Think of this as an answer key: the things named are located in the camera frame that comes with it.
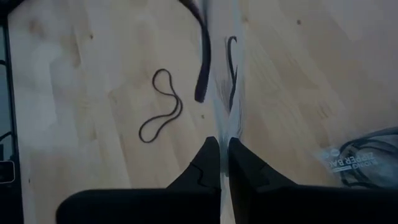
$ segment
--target light wood floor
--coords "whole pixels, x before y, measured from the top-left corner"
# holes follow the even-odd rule
[[[297,183],[338,185],[315,154],[398,123],[398,3],[240,6],[242,141]],[[199,30],[177,1],[28,0],[9,27],[26,223],[54,223],[81,190],[166,187],[218,135],[212,103],[193,99]],[[143,144],[139,126],[174,107],[151,86],[158,68],[172,73],[185,109]],[[169,89],[165,77],[159,86]],[[230,203],[223,222],[233,222]]]

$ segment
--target black rubber band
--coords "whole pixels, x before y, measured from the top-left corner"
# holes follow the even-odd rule
[[[156,77],[157,77],[160,73],[162,73],[162,72],[165,72],[165,73],[169,76],[170,88],[171,88],[171,90],[172,90],[172,92],[173,92],[172,94],[171,94],[171,93],[162,92],[162,91],[160,91],[160,90],[156,87],[156,84],[155,84]],[[151,143],[151,142],[155,141],[155,140],[157,139],[157,137],[158,137],[160,131],[164,128],[164,126],[166,126],[166,124],[169,124],[169,123],[172,122],[173,120],[177,119],[177,118],[181,115],[182,110],[183,110],[182,100],[181,100],[180,97],[176,94],[176,92],[175,92],[175,90],[174,90],[173,81],[172,81],[172,75],[170,74],[170,72],[169,72],[168,70],[166,70],[166,69],[164,69],[164,68],[161,68],[161,69],[159,69],[158,71],[156,71],[155,74],[154,74],[154,76],[153,76],[153,78],[152,78],[152,86],[153,86],[153,87],[155,88],[155,90],[158,91],[159,93],[161,93],[161,94],[163,94],[163,95],[165,95],[165,96],[172,96],[172,97],[174,97],[174,99],[175,99],[175,101],[176,101],[176,104],[175,104],[175,107],[174,107],[174,109],[173,109],[173,111],[172,111],[171,113],[169,113],[169,114],[163,114],[163,115],[158,115],[158,116],[154,116],[153,118],[148,119],[147,121],[144,122],[144,124],[141,125],[141,127],[139,128],[138,136],[139,136],[139,139],[140,139],[142,142],[144,142],[144,143]],[[142,129],[144,129],[145,125],[147,125],[148,123],[150,123],[150,122],[153,121],[153,120],[156,120],[156,119],[159,119],[159,118],[168,118],[168,117],[170,117],[170,116],[172,116],[172,117],[171,117],[170,119],[168,119],[166,122],[164,122],[164,123],[160,126],[160,128],[156,131],[155,136],[154,136],[152,139],[150,139],[150,140],[147,141],[147,140],[145,140],[145,139],[142,137]]]

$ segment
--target wood grain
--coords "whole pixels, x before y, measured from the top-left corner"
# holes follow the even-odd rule
[[[239,4],[242,141],[300,184],[339,185],[315,154],[398,122],[397,3]],[[59,203],[81,190],[166,187],[218,136],[211,100],[193,97],[199,27],[177,1],[29,0],[9,27],[26,223],[54,223]],[[214,55],[225,54],[223,36],[213,36]],[[214,62],[224,75],[224,59]],[[144,144],[139,126],[174,107],[151,86],[159,68],[172,73],[184,112]],[[166,78],[158,84],[169,91]],[[233,223],[225,202],[222,222]]]

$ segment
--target black frame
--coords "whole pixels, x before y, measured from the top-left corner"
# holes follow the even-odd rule
[[[22,207],[22,189],[21,189],[21,170],[19,162],[19,150],[17,142],[17,125],[14,103],[14,86],[12,82],[12,65],[10,39],[8,32],[8,14],[17,7],[23,0],[5,0],[0,1],[0,26],[4,36],[5,60],[0,60],[0,66],[6,67],[7,90],[9,95],[9,111],[11,122],[11,133],[8,135],[12,138],[12,156],[6,166],[0,169],[0,175],[10,177],[14,176],[14,180],[0,184],[0,217],[3,223],[22,224],[24,222],[24,214]]]

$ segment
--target black strap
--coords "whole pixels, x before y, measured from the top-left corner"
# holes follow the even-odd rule
[[[162,91],[160,91],[160,90],[156,87],[156,84],[155,84],[156,77],[157,77],[160,73],[162,73],[162,72],[165,72],[165,73],[169,76],[170,88],[172,89],[172,92],[173,92],[173,93],[165,93],[165,92],[162,92]],[[141,125],[141,127],[139,128],[138,136],[139,136],[139,139],[140,139],[142,142],[144,142],[144,143],[151,143],[151,142],[155,141],[155,139],[158,137],[160,131],[164,128],[164,126],[166,126],[166,124],[169,124],[171,121],[177,119],[177,118],[181,115],[182,110],[183,110],[182,100],[181,100],[180,97],[176,94],[176,92],[175,92],[175,90],[174,90],[173,81],[172,81],[172,75],[170,74],[170,72],[169,72],[168,70],[166,70],[166,69],[164,69],[164,68],[161,68],[161,69],[159,69],[158,71],[156,71],[155,74],[154,74],[154,76],[153,76],[153,78],[152,78],[152,86],[153,86],[153,87],[155,88],[155,90],[158,91],[159,93],[161,93],[161,94],[163,94],[163,95],[165,95],[165,96],[172,96],[172,97],[174,97],[174,99],[175,99],[175,101],[176,101],[176,104],[175,104],[175,107],[174,107],[174,109],[173,109],[173,111],[172,111],[171,113],[169,113],[169,114],[163,114],[163,115],[158,115],[158,116],[154,116],[153,118],[148,119],[147,121],[144,122],[144,124]],[[145,140],[145,139],[142,137],[142,129],[144,129],[144,126],[145,126],[145,125],[147,125],[148,123],[150,123],[150,122],[153,121],[153,120],[156,120],[156,119],[159,119],[159,118],[168,118],[168,117],[170,117],[170,116],[172,116],[172,117],[171,117],[170,119],[168,119],[166,122],[164,122],[164,123],[160,126],[160,128],[156,131],[156,134],[155,134],[155,136],[154,136],[152,139],[150,139],[150,140]]]
[[[209,82],[210,75],[210,64],[211,64],[211,43],[210,35],[203,19],[200,16],[199,9],[192,0],[179,0],[197,19],[201,27],[201,39],[202,39],[202,62],[200,73],[195,88],[195,100],[199,103],[204,102],[207,91],[207,85]]]

